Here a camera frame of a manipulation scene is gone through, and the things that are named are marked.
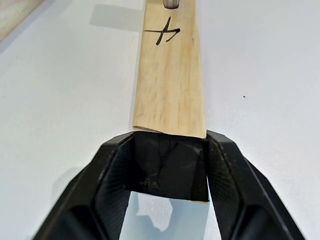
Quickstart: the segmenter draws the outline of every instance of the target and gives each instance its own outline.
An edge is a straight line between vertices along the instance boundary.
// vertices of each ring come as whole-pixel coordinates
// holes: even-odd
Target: cut wood end
[[[158,134],[169,134],[169,135],[176,135],[176,136],[185,136],[185,137],[193,137],[193,138],[199,138],[199,139],[205,139],[207,137],[207,130],[204,129],[203,132],[192,132],[192,131],[186,131],[183,132],[181,130],[177,131],[160,131],[156,129],[151,129],[143,126],[133,125],[133,131],[143,131],[143,132],[150,132],[150,133],[158,133]]]

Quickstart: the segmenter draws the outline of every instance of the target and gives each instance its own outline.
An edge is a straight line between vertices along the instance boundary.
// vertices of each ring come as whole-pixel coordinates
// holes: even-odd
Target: wooden dowel
[[[196,0],[146,0],[133,127],[206,137]]]

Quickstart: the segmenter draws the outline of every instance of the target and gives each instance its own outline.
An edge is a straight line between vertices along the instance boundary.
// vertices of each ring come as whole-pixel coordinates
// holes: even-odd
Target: black plastic jaw
[[[104,143],[34,240],[118,240],[130,192],[208,201],[222,240],[303,240],[268,180],[224,135],[130,132]]]

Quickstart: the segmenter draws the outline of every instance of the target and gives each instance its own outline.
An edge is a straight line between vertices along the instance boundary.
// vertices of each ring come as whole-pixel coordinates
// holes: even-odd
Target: wooden stick
[[[146,0],[133,128],[206,137],[196,0]]]
[[[44,0],[0,0],[0,41]]]

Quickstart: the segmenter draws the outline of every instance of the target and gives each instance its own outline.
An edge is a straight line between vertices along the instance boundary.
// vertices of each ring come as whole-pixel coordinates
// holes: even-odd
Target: wood grain
[[[168,19],[168,30],[159,45]],[[146,0],[133,128],[170,135],[206,137],[196,0],[166,9],[163,0]]]
[[[0,0],[0,41],[44,0]]]

